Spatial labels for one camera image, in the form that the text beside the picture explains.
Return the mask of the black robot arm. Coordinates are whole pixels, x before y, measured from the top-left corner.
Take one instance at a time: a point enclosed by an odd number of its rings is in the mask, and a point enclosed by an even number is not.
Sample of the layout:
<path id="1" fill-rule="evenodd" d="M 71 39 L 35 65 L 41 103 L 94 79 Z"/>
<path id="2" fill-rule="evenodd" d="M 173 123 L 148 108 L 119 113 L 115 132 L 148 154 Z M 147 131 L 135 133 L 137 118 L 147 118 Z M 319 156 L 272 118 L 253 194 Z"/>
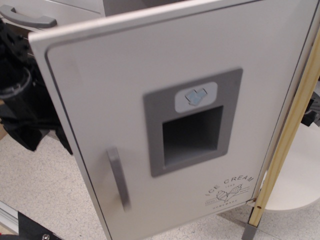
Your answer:
<path id="1" fill-rule="evenodd" d="M 71 154 L 67 140 L 38 64 L 28 55 L 23 36 L 0 23 L 0 123 L 19 144 L 35 151 L 41 140 L 54 131 Z"/>

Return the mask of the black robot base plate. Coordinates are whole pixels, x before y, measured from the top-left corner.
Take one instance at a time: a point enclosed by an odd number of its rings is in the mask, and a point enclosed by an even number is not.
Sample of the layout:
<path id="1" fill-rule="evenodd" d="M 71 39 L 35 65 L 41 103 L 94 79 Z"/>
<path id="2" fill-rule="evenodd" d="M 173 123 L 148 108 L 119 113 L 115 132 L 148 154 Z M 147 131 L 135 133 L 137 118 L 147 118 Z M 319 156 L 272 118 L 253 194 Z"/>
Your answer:
<path id="1" fill-rule="evenodd" d="M 18 234 L 0 234 L 1 240 L 61 240 L 58 235 L 18 212 Z"/>

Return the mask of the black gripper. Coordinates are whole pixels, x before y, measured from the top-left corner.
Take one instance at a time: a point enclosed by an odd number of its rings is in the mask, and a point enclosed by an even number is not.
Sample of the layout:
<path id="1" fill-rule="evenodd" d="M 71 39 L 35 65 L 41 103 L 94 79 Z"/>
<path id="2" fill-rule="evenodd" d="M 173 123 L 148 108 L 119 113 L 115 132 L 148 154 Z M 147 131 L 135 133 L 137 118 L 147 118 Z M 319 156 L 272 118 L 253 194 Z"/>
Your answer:
<path id="1" fill-rule="evenodd" d="M 55 131 L 63 147 L 73 155 L 53 103 L 44 84 L 27 74 L 20 82 L 0 84 L 0 118 L 7 133 L 24 148 L 35 151 L 40 141 Z"/>

